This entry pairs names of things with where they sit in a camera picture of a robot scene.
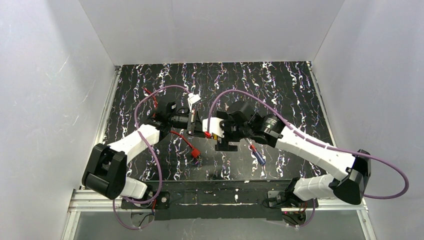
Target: black patterned table surface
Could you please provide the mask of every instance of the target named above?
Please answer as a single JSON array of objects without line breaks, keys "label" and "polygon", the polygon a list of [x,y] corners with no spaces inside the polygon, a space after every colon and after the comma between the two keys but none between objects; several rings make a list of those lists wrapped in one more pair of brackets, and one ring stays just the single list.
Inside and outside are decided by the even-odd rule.
[{"label": "black patterned table surface", "polygon": [[[249,92],[277,109],[283,117],[302,131],[332,143],[316,90],[306,62],[228,62],[228,63],[173,63],[124,65],[117,84],[112,109],[103,142],[113,143],[132,133],[135,127],[134,109],[148,94],[167,85],[185,86],[200,94],[195,107],[201,119],[208,116],[210,104],[218,94],[228,89]],[[156,96],[158,101],[177,101],[187,106],[187,95],[181,89],[168,88]],[[217,109],[224,110],[236,100],[251,103],[259,113],[266,108],[239,93],[224,96]],[[140,108],[140,119],[154,109],[149,100]],[[310,178],[326,172],[308,161],[283,150],[255,143],[266,158],[261,167],[241,140],[237,152],[215,151],[212,139],[188,137],[200,150],[198,159],[190,155],[191,148],[178,136],[169,134],[154,145],[164,180],[287,180],[294,177]],[[127,176],[158,180],[157,167],[148,150],[128,164]]]}]

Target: black cable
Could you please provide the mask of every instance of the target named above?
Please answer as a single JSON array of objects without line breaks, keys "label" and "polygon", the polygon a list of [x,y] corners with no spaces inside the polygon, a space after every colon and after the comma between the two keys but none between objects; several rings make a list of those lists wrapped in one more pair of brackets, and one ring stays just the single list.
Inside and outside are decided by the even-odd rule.
[{"label": "black cable", "polygon": [[153,216],[153,214],[149,213],[149,214],[147,214],[146,216],[144,216],[143,220],[141,220],[140,225],[138,225],[138,227],[141,227],[141,226],[142,226],[142,223],[145,221],[145,219],[146,219],[148,216]]},{"label": "black cable", "polygon": [[147,204],[147,206],[143,206],[143,205],[140,205],[139,206],[139,208],[141,208],[141,209],[146,209],[146,208],[148,208],[148,207],[150,207],[151,205],[152,205],[152,201],[151,202],[149,202],[148,204]]},{"label": "black cable", "polygon": [[291,224],[294,224],[294,225],[299,225],[299,223],[297,223],[298,221],[296,221],[293,217],[291,217],[291,216],[289,216],[289,215],[287,215],[287,214],[282,214],[283,216],[286,216],[286,217],[288,217],[288,218],[290,218],[291,220],[293,220],[293,222],[295,222],[295,223],[293,223],[293,222],[291,222]]}]

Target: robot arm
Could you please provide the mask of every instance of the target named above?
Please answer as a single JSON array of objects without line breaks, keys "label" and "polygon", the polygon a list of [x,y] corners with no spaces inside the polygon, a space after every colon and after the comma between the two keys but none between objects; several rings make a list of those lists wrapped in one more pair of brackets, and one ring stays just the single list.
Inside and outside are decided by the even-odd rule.
[{"label": "robot arm", "polygon": [[[207,119],[203,120],[204,131],[207,124]],[[237,150],[237,146],[228,143],[251,138],[259,144],[291,152],[328,172],[317,177],[294,178],[281,198],[301,203],[314,198],[337,197],[349,204],[360,204],[371,175],[370,159],[316,146],[310,141],[325,146],[330,144],[306,133],[301,138],[295,131],[302,131],[294,125],[291,127],[286,127],[273,114],[261,116],[242,101],[229,106],[226,112],[217,111],[217,117],[210,120],[210,132],[217,139],[217,151]],[[369,154],[361,149],[359,152]]]},{"label": "robot arm", "polygon": [[[200,120],[195,109],[177,110],[176,103],[170,102],[159,104],[138,131],[154,145],[169,133],[171,127],[187,129],[191,136],[205,137],[207,123],[207,119]],[[313,145],[308,140],[330,146],[307,134],[302,139],[294,134],[294,131],[300,130],[292,127],[292,130],[285,127],[273,114],[261,116],[243,101],[233,103],[225,112],[217,111],[216,117],[210,120],[216,151],[237,151],[238,147],[229,143],[247,138],[294,153],[328,172],[312,178],[294,178],[282,199],[301,203],[314,198],[338,197],[350,204],[360,204],[371,175],[370,160]],[[96,145],[82,178],[83,185],[109,199],[119,195],[141,199],[147,185],[126,177],[127,163],[147,148],[138,131],[109,146]]]}]

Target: black bracket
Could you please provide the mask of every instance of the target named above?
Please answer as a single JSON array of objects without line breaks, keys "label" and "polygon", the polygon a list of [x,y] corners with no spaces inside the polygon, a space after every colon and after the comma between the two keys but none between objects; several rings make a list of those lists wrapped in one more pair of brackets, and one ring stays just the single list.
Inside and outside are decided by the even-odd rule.
[{"label": "black bracket", "polygon": [[230,145],[224,138],[216,140],[215,151],[237,152],[238,148],[237,145]]},{"label": "black bracket", "polygon": [[[297,199],[297,197],[291,196],[290,192],[271,190],[267,193],[268,199],[275,199],[274,201],[269,201],[269,207],[273,208],[278,206],[278,208],[299,208],[302,206],[305,201]],[[307,208],[312,208],[315,202],[315,207],[318,207],[318,200],[316,198],[306,201]]]},{"label": "black bracket", "polygon": [[[149,193],[149,197],[152,197],[153,195],[155,195],[156,192],[155,191],[151,191]],[[144,197],[142,199],[135,199],[137,201],[145,201],[147,200],[147,197]],[[171,194],[168,191],[160,191],[159,195],[156,198],[156,203],[154,205],[154,209],[155,210],[166,210],[170,208],[170,200],[171,200]],[[121,204],[121,208],[122,209],[146,209],[149,208],[151,209],[153,206],[151,207],[145,207],[145,206],[138,206],[132,202],[129,202],[125,199],[122,199],[122,204]]]},{"label": "black bracket", "polygon": [[115,199],[124,189],[126,172],[127,155],[99,143],[91,151],[82,184],[108,199]]},{"label": "black bracket", "polygon": [[187,134],[194,137],[204,138],[205,134],[202,130],[202,121],[196,109],[192,109],[188,114]]}]

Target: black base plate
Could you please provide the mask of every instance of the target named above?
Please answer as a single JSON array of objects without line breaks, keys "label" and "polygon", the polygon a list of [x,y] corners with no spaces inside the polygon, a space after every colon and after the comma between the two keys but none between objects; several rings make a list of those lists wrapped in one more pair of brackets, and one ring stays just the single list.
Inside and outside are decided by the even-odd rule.
[{"label": "black base plate", "polygon": [[[155,210],[160,210],[160,209],[168,209],[170,207],[170,193],[167,191],[161,191],[159,192],[159,195],[156,198],[156,203],[154,205],[154,209]],[[122,204],[121,204],[121,208],[122,209],[152,209],[152,206],[149,207],[139,207],[136,206],[134,204],[132,204],[129,201],[126,201],[125,199],[122,199]]]},{"label": "black base plate", "polygon": [[[164,181],[162,191],[169,194],[169,208],[161,210],[156,202],[155,221],[171,219],[252,219],[261,218],[270,221],[283,219],[280,209],[262,206],[268,197],[268,191],[284,191],[289,180],[251,180],[251,181]],[[147,184],[157,189],[157,181]],[[135,205],[123,201],[123,209],[138,209]]]}]

